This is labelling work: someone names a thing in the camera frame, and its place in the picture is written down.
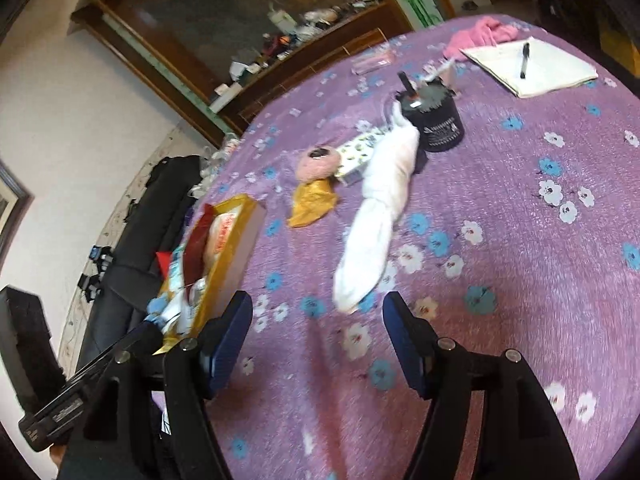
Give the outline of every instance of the yellow paper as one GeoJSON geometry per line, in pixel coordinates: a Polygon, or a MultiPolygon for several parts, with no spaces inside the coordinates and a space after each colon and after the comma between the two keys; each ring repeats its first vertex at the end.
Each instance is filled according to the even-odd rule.
{"type": "Polygon", "coordinates": [[[293,193],[289,227],[305,227],[322,218],[338,202],[328,178],[300,184],[293,193]]]}

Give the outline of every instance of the metal screw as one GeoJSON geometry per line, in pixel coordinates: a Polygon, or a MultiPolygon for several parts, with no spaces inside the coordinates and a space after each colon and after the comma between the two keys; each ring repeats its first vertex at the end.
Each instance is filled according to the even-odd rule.
{"type": "Polygon", "coordinates": [[[456,347],[456,342],[450,337],[441,337],[438,339],[438,346],[443,350],[453,350],[456,347]]]}
{"type": "Polygon", "coordinates": [[[198,340],[194,339],[193,337],[183,339],[182,341],[180,341],[180,348],[182,348],[182,350],[184,350],[185,352],[188,352],[189,350],[193,350],[197,346],[198,346],[198,340]]]}
{"type": "Polygon", "coordinates": [[[522,359],[522,354],[520,352],[518,352],[517,350],[514,350],[513,348],[509,348],[505,353],[504,356],[511,361],[512,363],[518,363],[520,362],[520,360],[522,359]]]}
{"type": "Polygon", "coordinates": [[[131,359],[131,354],[126,350],[123,350],[118,355],[116,355],[116,362],[119,365],[126,363],[129,359],[131,359]]]}

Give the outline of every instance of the white towel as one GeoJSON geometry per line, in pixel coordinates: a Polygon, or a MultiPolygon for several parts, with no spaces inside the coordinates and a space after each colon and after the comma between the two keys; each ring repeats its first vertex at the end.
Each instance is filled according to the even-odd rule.
{"type": "Polygon", "coordinates": [[[334,303],[352,314],[380,280],[393,225],[402,214],[414,172],[418,130],[395,102],[394,127],[376,145],[362,183],[364,200],[351,225],[344,254],[334,275],[334,303]]]}

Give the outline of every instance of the black speaker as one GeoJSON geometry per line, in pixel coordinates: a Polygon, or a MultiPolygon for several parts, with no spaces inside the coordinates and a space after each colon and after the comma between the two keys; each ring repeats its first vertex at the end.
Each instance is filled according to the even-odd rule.
{"type": "Polygon", "coordinates": [[[35,413],[65,385],[49,344],[40,298],[6,286],[0,291],[0,356],[26,413],[35,413]]]}

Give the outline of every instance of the pen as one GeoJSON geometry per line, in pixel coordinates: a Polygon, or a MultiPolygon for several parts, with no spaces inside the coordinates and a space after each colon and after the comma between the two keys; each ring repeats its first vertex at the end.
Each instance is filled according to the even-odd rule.
{"type": "Polygon", "coordinates": [[[529,41],[522,47],[522,68],[520,69],[520,79],[527,77],[527,62],[529,61],[529,41]]]}

